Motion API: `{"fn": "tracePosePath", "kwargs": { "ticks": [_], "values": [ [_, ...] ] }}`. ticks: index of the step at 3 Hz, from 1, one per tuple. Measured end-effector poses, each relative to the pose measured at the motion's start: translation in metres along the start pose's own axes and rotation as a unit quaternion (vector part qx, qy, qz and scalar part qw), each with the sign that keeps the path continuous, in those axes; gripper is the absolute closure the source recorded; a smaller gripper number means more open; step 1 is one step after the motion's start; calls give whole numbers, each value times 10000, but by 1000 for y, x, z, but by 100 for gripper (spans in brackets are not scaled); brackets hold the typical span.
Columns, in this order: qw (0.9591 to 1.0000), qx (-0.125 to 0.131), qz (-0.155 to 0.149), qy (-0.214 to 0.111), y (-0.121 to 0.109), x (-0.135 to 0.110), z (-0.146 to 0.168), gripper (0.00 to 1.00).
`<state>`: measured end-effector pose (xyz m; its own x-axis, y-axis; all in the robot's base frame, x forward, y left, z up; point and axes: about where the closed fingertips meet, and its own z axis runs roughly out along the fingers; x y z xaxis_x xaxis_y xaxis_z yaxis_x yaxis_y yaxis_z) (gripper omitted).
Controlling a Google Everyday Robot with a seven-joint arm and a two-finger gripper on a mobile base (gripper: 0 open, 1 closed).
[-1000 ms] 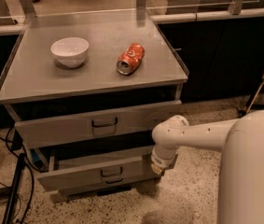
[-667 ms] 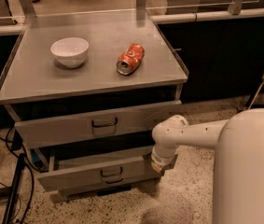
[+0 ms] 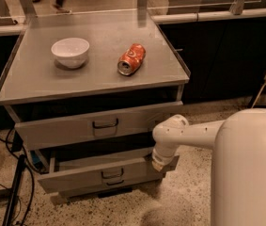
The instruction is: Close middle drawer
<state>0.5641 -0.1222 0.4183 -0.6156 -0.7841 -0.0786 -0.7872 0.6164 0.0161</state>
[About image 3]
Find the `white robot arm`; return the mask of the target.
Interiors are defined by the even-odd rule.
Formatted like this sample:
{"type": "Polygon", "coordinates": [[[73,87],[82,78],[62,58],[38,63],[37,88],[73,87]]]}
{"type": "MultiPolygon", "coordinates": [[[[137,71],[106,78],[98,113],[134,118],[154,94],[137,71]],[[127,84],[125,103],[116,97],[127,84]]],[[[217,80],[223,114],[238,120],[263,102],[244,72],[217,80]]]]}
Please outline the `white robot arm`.
{"type": "Polygon", "coordinates": [[[211,226],[266,226],[266,108],[194,125],[175,115],[152,135],[156,170],[172,161],[180,145],[212,150],[211,226]]]}

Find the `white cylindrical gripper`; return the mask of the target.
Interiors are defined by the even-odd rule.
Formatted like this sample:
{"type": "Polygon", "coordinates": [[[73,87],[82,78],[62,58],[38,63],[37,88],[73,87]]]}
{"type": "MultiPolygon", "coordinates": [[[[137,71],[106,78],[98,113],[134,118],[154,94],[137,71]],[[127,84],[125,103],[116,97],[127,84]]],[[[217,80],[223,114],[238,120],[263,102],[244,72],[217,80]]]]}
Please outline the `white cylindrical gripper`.
{"type": "Polygon", "coordinates": [[[178,145],[156,143],[152,151],[152,166],[161,172],[174,158],[178,145]]]}

